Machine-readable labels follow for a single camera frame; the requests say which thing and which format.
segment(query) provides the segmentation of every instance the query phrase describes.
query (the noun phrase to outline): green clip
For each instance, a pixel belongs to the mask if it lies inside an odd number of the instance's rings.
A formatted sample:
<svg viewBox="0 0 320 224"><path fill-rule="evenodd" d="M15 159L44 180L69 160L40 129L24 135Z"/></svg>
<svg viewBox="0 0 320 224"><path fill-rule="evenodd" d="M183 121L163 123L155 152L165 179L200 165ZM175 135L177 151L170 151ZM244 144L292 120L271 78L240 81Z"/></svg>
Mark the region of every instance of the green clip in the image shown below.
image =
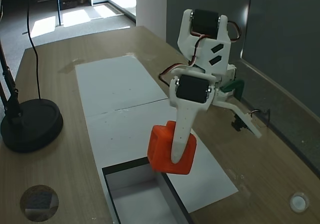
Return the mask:
<svg viewBox="0 0 320 224"><path fill-rule="evenodd" d="M245 82L243 80L233 80L221 87L220 90L224 93L234 90L234 97L240 101L245 88L244 83Z"/></svg>

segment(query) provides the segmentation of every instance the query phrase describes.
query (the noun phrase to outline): box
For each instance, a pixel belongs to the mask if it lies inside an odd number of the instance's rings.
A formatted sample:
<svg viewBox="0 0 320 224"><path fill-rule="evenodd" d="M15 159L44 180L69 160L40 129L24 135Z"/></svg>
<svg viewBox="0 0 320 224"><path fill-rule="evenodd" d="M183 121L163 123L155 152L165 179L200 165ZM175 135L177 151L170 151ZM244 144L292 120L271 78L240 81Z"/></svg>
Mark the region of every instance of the box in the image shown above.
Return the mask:
<svg viewBox="0 0 320 224"><path fill-rule="evenodd" d="M153 171L148 158L102 170L120 224L194 224L168 176Z"/></svg>

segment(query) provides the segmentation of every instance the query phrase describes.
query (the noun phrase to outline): orange cube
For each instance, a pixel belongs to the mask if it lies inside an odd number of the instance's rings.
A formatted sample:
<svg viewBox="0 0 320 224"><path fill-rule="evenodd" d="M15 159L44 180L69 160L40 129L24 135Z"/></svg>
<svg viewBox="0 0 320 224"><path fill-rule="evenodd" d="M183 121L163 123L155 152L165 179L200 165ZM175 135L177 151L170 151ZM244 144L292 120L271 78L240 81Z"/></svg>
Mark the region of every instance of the orange cube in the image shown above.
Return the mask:
<svg viewBox="0 0 320 224"><path fill-rule="evenodd" d="M187 175L190 173L197 139L190 134L185 151L177 164L171 161L171 148L175 131L175 121L168 121L166 126L155 125L152 129L147 157L155 171Z"/></svg>

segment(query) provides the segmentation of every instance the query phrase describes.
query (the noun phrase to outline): black lamp base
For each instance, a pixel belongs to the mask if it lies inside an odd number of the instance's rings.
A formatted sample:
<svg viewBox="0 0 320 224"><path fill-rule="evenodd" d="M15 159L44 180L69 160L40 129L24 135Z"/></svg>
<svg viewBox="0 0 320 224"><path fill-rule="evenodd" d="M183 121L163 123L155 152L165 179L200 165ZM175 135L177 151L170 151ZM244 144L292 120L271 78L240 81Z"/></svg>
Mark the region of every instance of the black lamp base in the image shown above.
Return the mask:
<svg viewBox="0 0 320 224"><path fill-rule="evenodd" d="M22 125L9 124L7 116L1 123L4 144L15 152L32 152L50 144L61 132L63 118L59 107L46 99L28 100L20 104Z"/></svg>

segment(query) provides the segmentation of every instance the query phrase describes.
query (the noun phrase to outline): table surface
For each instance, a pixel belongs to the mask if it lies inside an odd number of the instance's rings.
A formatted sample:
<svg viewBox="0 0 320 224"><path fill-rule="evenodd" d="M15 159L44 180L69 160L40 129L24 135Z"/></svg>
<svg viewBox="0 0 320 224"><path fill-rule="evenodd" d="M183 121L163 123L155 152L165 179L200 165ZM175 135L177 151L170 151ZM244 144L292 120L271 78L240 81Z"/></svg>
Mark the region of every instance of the table surface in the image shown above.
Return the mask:
<svg viewBox="0 0 320 224"><path fill-rule="evenodd" d="M47 224L111 224L98 177L75 73L75 65L134 55L157 79L167 66L185 60L174 48L144 27L116 30L57 41L37 47L43 98L60 107L64 127L46 148L18 154L0 145L0 221L34 223L20 209L20 198L31 186L47 185L59 198L59 208ZM37 97L35 55L25 51L17 77L19 100ZM232 102L247 111L236 100ZM193 129L239 192L191 213L195 223L320 223L320 180L259 120L262 138L231 127L234 115L211 106L199 114ZM303 192L310 200L302 214L289 206Z"/></svg>

